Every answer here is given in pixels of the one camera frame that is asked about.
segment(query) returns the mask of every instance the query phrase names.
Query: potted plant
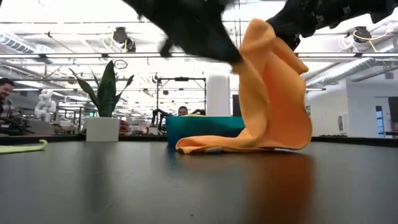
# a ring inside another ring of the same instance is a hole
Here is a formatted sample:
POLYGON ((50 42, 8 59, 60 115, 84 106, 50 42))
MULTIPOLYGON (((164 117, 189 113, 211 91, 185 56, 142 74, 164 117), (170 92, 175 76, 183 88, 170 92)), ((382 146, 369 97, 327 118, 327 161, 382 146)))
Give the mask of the potted plant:
POLYGON ((72 69, 73 76, 76 77, 81 89, 86 92, 93 104, 98 109, 99 117, 86 118, 86 141, 87 142, 115 142, 119 140, 119 124, 117 118, 112 118, 112 113, 116 104, 120 100, 123 91, 132 83, 134 75, 129 77, 126 86, 119 94, 116 94, 117 77, 114 72, 113 61, 110 61, 105 68, 103 76, 99 81, 94 75, 95 83, 98 87, 97 92, 82 80, 72 69))

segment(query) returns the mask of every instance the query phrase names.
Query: snake plant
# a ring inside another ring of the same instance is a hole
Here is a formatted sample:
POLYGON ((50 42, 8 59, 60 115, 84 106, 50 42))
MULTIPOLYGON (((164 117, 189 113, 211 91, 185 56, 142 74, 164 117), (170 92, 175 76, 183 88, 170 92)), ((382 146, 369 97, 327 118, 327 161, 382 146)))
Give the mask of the snake plant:
POLYGON ((73 76, 76 77, 80 88, 90 96, 91 101, 98 109, 99 116, 105 118, 110 118, 112 116, 123 91, 132 83, 132 79, 134 78, 134 75, 130 76, 122 92, 116 94, 117 78, 114 72, 113 61, 110 61, 106 65, 101 80, 98 80, 98 78, 93 74, 95 83, 98 87, 97 92, 95 92, 90 84, 79 78, 72 69, 69 68, 69 70, 72 72, 73 76))

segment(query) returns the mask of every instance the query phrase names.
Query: yellow-green cloth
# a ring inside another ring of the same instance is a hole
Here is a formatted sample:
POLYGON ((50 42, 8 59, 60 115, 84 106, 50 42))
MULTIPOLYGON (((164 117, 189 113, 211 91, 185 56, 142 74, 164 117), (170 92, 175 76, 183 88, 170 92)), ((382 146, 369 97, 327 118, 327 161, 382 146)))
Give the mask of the yellow-green cloth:
POLYGON ((48 142, 46 140, 40 140, 40 142, 42 144, 37 146, 0 146, 0 154, 43 151, 48 142))

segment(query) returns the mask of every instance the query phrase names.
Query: white planter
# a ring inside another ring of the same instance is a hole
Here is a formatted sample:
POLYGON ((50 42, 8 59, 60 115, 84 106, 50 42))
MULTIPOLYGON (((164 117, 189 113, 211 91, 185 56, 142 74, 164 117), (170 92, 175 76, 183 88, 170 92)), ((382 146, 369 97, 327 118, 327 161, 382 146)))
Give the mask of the white planter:
POLYGON ((119 141, 120 120, 117 118, 86 118, 86 142, 119 141))

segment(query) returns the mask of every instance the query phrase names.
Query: person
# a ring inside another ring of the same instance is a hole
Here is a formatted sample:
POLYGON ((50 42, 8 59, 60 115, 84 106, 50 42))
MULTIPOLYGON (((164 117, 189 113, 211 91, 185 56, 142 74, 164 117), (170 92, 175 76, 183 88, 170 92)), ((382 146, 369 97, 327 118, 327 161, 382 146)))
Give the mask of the person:
POLYGON ((17 107, 7 97, 14 90, 15 83, 8 78, 0 78, 0 118, 15 118, 19 116, 17 107))
POLYGON ((179 116, 184 116, 188 114, 188 108, 186 106, 180 106, 178 109, 178 115, 179 116))

